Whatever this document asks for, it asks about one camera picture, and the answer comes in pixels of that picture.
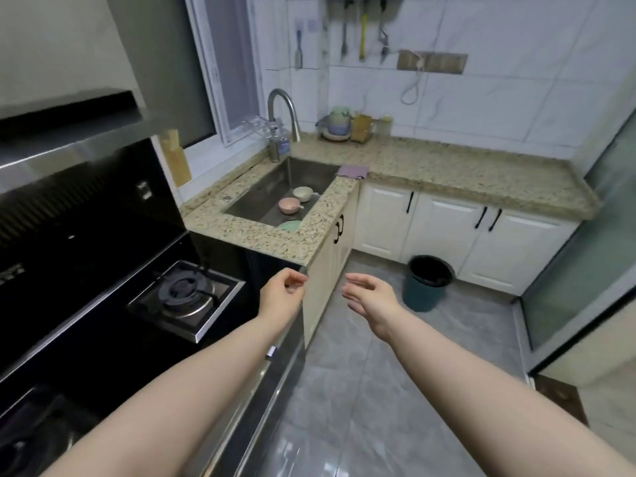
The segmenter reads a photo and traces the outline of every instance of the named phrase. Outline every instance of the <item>teal trash can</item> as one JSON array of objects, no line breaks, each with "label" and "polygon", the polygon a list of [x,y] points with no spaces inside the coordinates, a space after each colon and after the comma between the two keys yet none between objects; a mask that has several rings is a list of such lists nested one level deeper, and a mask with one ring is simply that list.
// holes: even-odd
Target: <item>teal trash can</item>
[{"label": "teal trash can", "polygon": [[413,311],[431,311],[454,279],[455,272],[446,261],[434,256],[414,256],[406,269],[402,299]]}]

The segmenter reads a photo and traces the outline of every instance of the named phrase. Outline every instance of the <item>hand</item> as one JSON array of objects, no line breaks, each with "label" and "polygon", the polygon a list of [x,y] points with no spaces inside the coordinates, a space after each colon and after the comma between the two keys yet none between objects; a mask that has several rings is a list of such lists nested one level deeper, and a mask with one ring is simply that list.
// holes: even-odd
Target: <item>hand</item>
[{"label": "hand", "polygon": [[389,283],[370,275],[347,273],[342,296],[347,306],[369,322],[375,336],[389,343],[391,323],[404,312]]},{"label": "hand", "polygon": [[258,314],[279,322],[282,328],[293,318],[305,296],[307,276],[285,268],[276,273],[261,288]]}]

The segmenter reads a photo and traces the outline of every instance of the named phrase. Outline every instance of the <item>frosted glass panel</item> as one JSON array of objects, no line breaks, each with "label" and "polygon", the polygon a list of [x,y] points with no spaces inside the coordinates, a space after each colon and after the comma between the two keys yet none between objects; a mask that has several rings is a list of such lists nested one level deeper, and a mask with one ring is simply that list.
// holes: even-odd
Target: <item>frosted glass panel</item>
[{"label": "frosted glass panel", "polygon": [[636,116],[586,180],[603,201],[522,297],[532,348],[592,303],[636,263]]},{"label": "frosted glass panel", "polygon": [[260,113],[247,0],[205,0],[230,129]]},{"label": "frosted glass panel", "polygon": [[182,145],[216,133],[185,0],[107,0],[139,90],[170,113]]}]

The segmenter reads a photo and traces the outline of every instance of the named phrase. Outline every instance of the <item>faucet spout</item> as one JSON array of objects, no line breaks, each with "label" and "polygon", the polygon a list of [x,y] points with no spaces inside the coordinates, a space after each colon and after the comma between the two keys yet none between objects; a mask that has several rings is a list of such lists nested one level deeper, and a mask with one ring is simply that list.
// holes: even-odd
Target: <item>faucet spout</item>
[{"label": "faucet spout", "polygon": [[294,102],[291,101],[290,95],[285,92],[282,88],[275,88],[270,92],[269,97],[267,97],[267,116],[271,121],[275,120],[274,117],[274,99],[276,95],[280,95],[282,100],[285,101],[287,108],[290,110],[291,117],[291,136],[293,137],[295,142],[300,142],[300,128],[298,127],[298,117],[296,116],[296,107],[294,107]]}]

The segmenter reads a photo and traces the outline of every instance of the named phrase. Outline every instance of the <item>purple cloth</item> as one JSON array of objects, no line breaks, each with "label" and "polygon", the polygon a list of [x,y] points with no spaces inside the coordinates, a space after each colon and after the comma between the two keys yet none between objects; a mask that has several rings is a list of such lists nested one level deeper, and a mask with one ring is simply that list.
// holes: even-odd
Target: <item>purple cloth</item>
[{"label": "purple cloth", "polygon": [[349,165],[345,164],[338,169],[337,176],[348,177],[349,179],[364,179],[369,172],[366,165]]}]

